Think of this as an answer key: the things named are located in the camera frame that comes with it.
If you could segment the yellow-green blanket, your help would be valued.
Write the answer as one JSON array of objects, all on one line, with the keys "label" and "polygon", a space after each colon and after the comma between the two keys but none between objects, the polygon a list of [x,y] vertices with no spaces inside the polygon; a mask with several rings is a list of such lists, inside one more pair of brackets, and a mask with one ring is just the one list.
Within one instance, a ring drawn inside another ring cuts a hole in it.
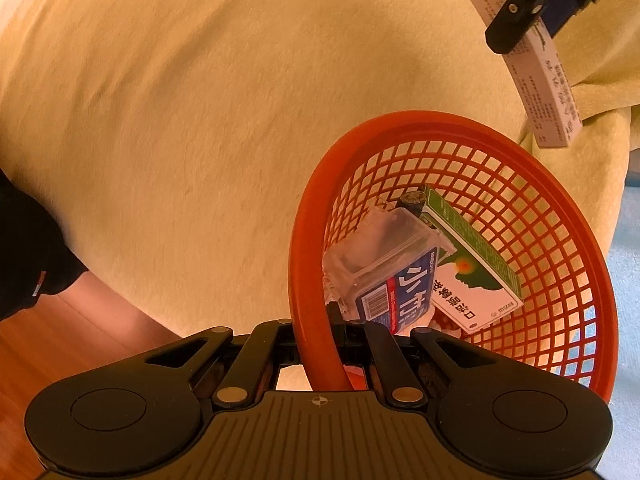
[{"label": "yellow-green blanket", "polygon": [[288,314],[312,170],[395,110],[533,144],[470,0],[1,0],[2,170],[179,334]]}]

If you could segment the blue floss pick box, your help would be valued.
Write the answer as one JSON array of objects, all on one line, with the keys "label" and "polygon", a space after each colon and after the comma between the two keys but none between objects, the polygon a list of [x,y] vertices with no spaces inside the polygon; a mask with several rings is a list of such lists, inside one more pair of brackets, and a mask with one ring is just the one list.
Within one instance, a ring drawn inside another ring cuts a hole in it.
[{"label": "blue floss pick box", "polygon": [[336,271],[326,270],[340,291],[335,302],[344,320],[375,322],[398,334],[433,315],[435,271],[447,241],[407,209],[390,212],[384,256],[341,280]]}]

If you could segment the white ointment box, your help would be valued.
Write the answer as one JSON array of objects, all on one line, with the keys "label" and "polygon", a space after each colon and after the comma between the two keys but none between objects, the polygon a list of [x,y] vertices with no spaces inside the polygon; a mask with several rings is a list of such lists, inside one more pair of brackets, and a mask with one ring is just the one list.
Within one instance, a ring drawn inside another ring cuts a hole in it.
[{"label": "white ointment box", "polygon": [[[487,26],[506,0],[470,0]],[[540,148],[566,148],[582,128],[558,50],[540,18],[508,54],[500,54]]]}]

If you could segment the red plastic mesh basket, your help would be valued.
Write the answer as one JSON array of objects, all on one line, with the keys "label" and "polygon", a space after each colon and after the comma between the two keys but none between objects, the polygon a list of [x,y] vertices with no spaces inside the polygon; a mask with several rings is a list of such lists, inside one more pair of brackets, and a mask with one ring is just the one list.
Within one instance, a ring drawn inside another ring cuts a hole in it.
[{"label": "red plastic mesh basket", "polygon": [[518,276],[524,304],[472,344],[558,374],[608,399],[618,325],[608,269],[584,215],[552,173],[506,136],[471,119],[398,112],[338,140],[312,173],[294,221],[288,294],[305,372],[320,391],[361,387],[338,355],[321,260],[369,206],[429,185]]}]

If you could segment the green white medicine box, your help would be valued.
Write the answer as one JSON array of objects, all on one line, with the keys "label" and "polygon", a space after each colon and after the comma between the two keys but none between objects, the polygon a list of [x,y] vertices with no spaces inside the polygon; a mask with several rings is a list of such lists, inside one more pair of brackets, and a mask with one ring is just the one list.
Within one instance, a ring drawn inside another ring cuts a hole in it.
[{"label": "green white medicine box", "polygon": [[435,307],[467,334],[518,310],[521,285],[506,260],[434,188],[423,192],[420,219],[452,244],[437,265]]}]

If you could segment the clear bag of cotton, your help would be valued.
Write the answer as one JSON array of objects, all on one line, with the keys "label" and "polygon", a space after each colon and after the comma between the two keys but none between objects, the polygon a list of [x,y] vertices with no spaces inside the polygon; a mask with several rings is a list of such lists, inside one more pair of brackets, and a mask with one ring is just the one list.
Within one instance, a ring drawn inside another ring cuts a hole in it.
[{"label": "clear bag of cotton", "polygon": [[326,255],[329,255],[329,263],[322,262],[323,266],[323,293],[324,302],[337,301],[341,294],[335,281],[329,276],[330,268],[337,272],[337,279],[348,278],[374,263],[384,256],[387,231],[392,221],[392,213],[381,207],[372,207],[364,215],[355,231],[350,232],[342,240],[332,245]]}]

